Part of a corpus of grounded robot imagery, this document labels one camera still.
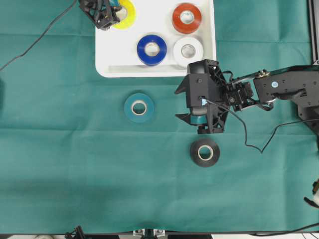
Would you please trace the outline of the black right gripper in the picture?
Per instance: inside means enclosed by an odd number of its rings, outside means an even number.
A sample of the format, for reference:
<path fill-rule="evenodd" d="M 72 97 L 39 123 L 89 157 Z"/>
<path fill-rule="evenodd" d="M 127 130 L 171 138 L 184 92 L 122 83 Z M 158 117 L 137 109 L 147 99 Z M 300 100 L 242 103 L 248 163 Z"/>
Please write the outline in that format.
<path fill-rule="evenodd" d="M 208 75 L 208 97 L 204 109 L 191 109 L 188 114 L 176 114 L 175 116 L 189 125 L 199 126 L 199 134 L 223 133 L 228 116 L 229 107 L 222 97 L 222 90 L 226 80 L 219 67 L 219 63 L 214 60 L 203 60 L 204 73 Z M 175 94 L 187 92 L 189 88 L 189 74 L 175 90 Z"/>

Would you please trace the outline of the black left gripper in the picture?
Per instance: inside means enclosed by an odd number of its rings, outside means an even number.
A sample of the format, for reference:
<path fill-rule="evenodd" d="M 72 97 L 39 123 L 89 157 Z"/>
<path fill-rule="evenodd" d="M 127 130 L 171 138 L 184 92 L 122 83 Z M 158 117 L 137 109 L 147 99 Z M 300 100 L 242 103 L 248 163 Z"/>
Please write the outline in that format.
<path fill-rule="evenodd" d="M 80 0 L 79 7 L 99 30 L 108 30 L 120 22 L 118 0 Z"/>

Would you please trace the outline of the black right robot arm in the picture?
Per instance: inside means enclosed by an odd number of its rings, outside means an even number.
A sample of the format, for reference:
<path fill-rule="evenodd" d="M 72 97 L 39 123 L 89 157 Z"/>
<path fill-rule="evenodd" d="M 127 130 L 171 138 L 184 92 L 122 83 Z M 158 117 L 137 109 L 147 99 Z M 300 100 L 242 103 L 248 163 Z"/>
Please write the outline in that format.
<path fill-rule="evenodd" d="M 190 110 L 176 117 L 196 126 L 199 134 L 222 133 L 229 108 L 237 112 L 257 106 L 270 111 L 277 99 L 296 104 L 299 118 L 315 135 L 319 133 L 318 65 L 262 70 L 234 78 L 217 61 L 201 60 L 188 65 L 175 93 L 185 93 Z"/>

